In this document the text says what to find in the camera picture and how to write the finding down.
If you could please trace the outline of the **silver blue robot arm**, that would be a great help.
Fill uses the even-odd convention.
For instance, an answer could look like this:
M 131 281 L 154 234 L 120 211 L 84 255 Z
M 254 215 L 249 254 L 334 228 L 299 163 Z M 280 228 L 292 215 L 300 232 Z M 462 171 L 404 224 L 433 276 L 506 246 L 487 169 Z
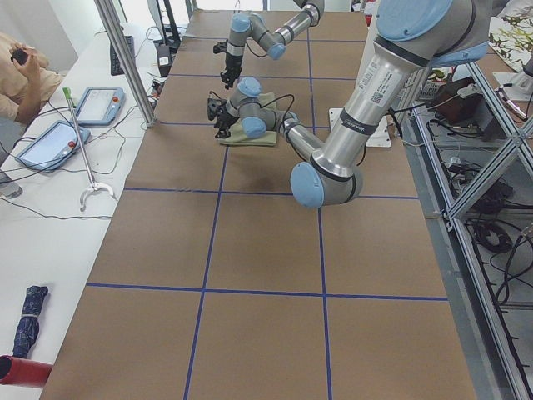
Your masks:
M 221 78 L 231 96 L 209 101 L 207 113 L 221 138 L 229 135 L 234 123 L 240 123 L 249 138 L 278 132 L 301 157 L 291 172 L 293 197 L 305 207 L 320 208 L 348 203 L 360 193 L 357 156 L 413 72 L 471 63 L 486 54 L 492 4 L 381 2 L 373 17 L 373 56 L 326 140 L 309 133 L 293 114 L 264 109 L 258 101 L 260 83 L 241 75 L 248 39 L 278 59 L 298 34 L 320 22 L 325 11 L 322 1 L 302 1 L 299 6 L 300 12 L 275 31 L 255 13 L 232 17 L 227 40 L 213 48 L 226 57 Z
M 242 72 L 242 62 L 247 40 L 252 39 L 273 60 L 285 53 L 286 47 L 302 32 L 319 24 L 325 11 L 325 2 L 295 1 L 301 11 L 275 31 L 267 28 L 258 13 L 235 13 L 225 41 L 213 46 L 213 53 L 225 54 L 225 69 L 220 73 L 225 89 L 233 88 Z

